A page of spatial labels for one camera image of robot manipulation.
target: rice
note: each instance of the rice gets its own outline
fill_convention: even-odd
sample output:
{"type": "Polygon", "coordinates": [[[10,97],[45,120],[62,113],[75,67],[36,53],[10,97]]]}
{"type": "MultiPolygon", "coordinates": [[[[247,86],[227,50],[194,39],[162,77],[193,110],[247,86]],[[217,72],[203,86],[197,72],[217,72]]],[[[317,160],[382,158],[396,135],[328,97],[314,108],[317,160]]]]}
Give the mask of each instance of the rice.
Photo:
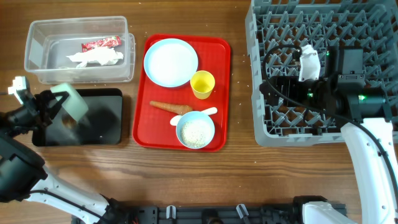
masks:
{"type": "Polygon", "coordinates": [[[187,121],[181,128],[182,141],[188,147],[204,147],[208,130],[208,124],[202,120],[187,121]]]}

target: clear plastic container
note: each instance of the clear plastic container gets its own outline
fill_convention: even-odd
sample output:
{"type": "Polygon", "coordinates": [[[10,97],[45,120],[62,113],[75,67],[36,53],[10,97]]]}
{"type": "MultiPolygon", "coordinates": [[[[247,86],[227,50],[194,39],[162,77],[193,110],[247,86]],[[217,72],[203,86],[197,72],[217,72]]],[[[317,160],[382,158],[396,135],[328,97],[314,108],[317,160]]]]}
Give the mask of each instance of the clear plastic container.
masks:
{"type": "Polygon", "coordinates": [[[29,28],[25,49],[25,70],[37,75],[41,83],[111,83],[129,82],[136,60],[135,40],[128,33],[123,16],[87,17],[34,21],[29,28]],[[115,65],[78,62],[67,58],[81,52],[81,44],[120,36],[122,44],[115,51],[124,55],[115,65]]]}

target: black clamp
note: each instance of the black clamp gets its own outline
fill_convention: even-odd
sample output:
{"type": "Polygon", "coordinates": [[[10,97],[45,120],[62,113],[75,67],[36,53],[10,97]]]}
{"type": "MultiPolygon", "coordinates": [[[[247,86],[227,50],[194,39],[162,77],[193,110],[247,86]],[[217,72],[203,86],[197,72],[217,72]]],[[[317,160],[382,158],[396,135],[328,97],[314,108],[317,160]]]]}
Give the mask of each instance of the black clamp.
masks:
{"type": "Polygon", "coordinates": [[[236,211],[238,212],[239,218],[243,220],[244,224],[250,224],[249,212],[244,204],[239,204],[236,206],[236,211]]]}
{"type": "Polygon", "coordinates": [[[169,205],[166,208],[166,219],[169,220],[170,224],[176,223],[177,219],[177,209],[174,205],[169,205]]]}

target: wood grain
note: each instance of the wood grain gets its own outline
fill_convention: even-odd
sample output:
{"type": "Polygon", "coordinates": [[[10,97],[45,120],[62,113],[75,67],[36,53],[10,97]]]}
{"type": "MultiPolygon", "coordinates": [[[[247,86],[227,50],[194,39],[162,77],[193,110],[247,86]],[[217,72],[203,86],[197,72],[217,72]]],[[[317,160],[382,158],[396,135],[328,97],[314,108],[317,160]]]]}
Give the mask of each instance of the wood grain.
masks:
{"type": "MultiPolygon", "coordinates": [[[[261,147],[254,140],[251,68],[244,18],[249,1],[3,1],[0,4],[0,91],[17,75],[40,84],[24,70],[27,31],[32,21],[69,17],[127,18],[136,37],[132,82],[75,85],[119,88],[125,96],[123,140],[117,146],[34,147],[31,134],[16,139],[43,156],[61,178],[86,190],[132,205],[236,205],[289,202],[296,195],[322,195],[345,203],[348,216],[361,221],[353,165],[344,144],[312,147],[261,147]],[[217,153],[144,149],[131,139],[131,123],[144,42],[156,33],[221,37],[232,48],[228,140],[217,153]]],[[[0,110],[17,108],[13,96],[0,96],[0,110]]],[[[70,215],[42,204],[0,205],[0,223],[69,223],[70,215]]]]}

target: gray dish rack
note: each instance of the gray dish rack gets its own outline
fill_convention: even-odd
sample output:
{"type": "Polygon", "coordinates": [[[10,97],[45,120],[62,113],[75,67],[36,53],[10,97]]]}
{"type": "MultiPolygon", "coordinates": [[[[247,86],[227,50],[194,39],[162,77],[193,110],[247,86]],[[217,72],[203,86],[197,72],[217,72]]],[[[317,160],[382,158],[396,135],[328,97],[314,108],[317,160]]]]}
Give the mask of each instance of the gray dish rack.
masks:
{"type": "MultiPolygon", "coordinates": [[[[270,106],[259,91],[262,61],[279,44],[311,44],[325,68],[328,46],[364,49],[364,74],[369,86],[382,86],[389,95],[393,115],[398,103],[398,8],[395,0],[252,0],[245,19],[246,42],[252,71],[252,111],[256,141],[261,146],[311,146],[342,142],[331,118],[287,108],[279,101],[270,106]]],[[[282,49],[268,61],[267,75],[299,75],[292,54],[282,49]]],[[[393,133],[394,141],[398,132],[393,133]]]]}

